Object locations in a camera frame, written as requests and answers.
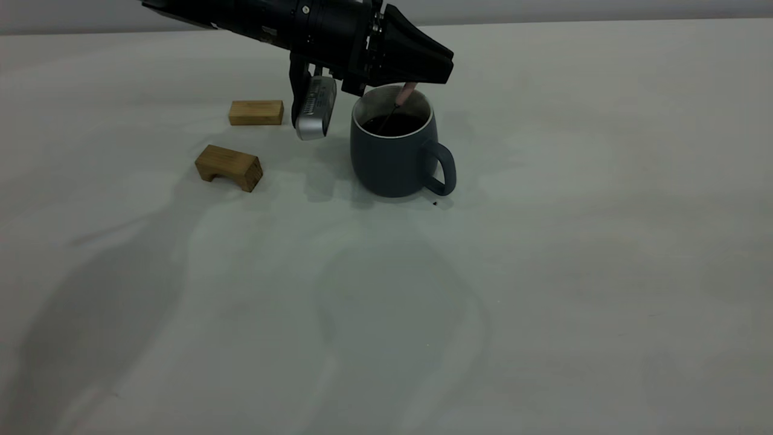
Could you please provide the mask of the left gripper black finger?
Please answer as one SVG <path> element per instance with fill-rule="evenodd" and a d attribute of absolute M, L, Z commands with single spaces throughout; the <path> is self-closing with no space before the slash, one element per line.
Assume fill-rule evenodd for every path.
<path fill-rule="evenodd" d="M 392 57 L 384 60 L 385 83 L 447 83 L 454 68 L 446 57 Z"/>
<path fill-rule="evenodd" d="M 450 62 L 454 52 L 415 27 L 392 5 L 384 9 L 384 41 L 389 52 L 420 62 Z"/>

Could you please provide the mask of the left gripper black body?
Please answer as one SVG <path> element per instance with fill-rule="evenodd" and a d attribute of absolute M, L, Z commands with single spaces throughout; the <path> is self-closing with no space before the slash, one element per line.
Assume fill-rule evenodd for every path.
<path fill-rule="evenodd" d="M 383 41 L 383 1 L 350 1 L 355 14 L 347 21 L 346 36 L 350 47 L 345 50 L 341 72 L 341 91 L 362 96 L 373 86 L 379 69 L 379 44 Z"/>

